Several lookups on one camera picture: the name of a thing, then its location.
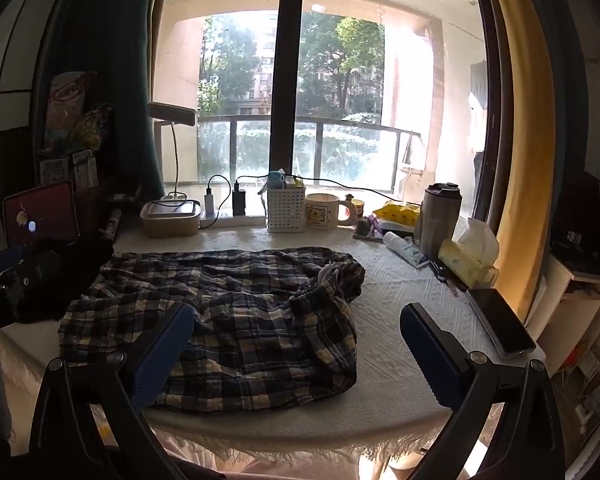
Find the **cardboard box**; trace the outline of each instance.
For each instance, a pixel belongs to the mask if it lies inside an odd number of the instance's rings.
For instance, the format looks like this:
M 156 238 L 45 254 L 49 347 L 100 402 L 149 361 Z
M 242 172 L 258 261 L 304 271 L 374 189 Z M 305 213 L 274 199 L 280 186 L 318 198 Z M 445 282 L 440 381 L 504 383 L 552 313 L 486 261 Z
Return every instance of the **cardboard box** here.
M 73 155 L 75 189 L 89 189 L 98 185 L 96 159 L 91 150 L 81 150 Z
M 40 161 L 40 186 L 69 180 L 69 157 L 59 156 Z

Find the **charger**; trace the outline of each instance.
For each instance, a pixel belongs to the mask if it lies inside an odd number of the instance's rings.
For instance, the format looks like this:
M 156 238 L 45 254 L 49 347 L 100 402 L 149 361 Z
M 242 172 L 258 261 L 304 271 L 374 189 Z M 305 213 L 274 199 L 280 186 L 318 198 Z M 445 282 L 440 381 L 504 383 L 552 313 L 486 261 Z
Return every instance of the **charger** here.
M 234 216 L 244 216 L 246 214 L 247 192 L 240 190 L 240 185 L 237 181 L 234 184 L 234 192 L 231 194 L 231 202 Z
M 211 188 L 207 187 L 205 195 L 205 218 L 213 218 L 215 215 L 214 196 L 211 193 Z

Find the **white charger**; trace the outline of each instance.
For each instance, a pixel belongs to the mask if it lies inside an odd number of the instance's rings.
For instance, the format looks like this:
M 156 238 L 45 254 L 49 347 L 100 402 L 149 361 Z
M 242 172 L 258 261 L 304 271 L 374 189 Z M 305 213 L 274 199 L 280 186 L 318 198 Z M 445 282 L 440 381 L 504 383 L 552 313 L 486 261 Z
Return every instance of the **white charger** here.
M 216 216 L 214 196 L 211 193 L 211 188 L 207 187 L 205 195 L 205 218 L 213 218 L 214 216 Z

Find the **plaid shirt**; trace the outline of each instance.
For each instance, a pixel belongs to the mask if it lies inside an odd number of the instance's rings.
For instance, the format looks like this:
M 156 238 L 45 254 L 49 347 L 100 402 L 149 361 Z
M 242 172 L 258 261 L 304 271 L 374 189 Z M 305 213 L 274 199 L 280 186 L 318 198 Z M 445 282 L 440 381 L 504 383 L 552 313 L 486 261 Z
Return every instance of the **plaid shirt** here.
M 176 301 L 197 313 L 157 406 L 194 412 L 289 408 L 356 382 L 347 301 L 365 269 L 350 254 L 285 251 L 115 254 L 61 321 L 62 356 L 97 362 L 150 330 Z

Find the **curtain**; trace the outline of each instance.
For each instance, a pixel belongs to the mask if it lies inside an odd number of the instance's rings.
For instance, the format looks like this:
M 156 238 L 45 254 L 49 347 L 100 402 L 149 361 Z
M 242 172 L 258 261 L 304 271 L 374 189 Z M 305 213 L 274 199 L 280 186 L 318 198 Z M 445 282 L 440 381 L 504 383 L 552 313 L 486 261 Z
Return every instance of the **curtain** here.
M 499 0 L 507 27 L 514 113 L 511 171 L 497 237 L 496 288 L 524 319 L 538 280 L 554 182 L 555 97 L 548 47 L 532 0 Z
M 67 0 L 54 40 L 52 73 L 95 71 L 94 100 L 115 105 L 118 170 L 142 182 L 147 199 L 164 194 L 150 100 L 147 15 L 151 0 Z
M 149 96 L 154 95 L 155 56 L 158 50 L 158 32 L 160 31 L 160 19 L 164 0 L 150 0 L 149 13 L 147 14 L 149 45 L 147 50 L 149 69 Z

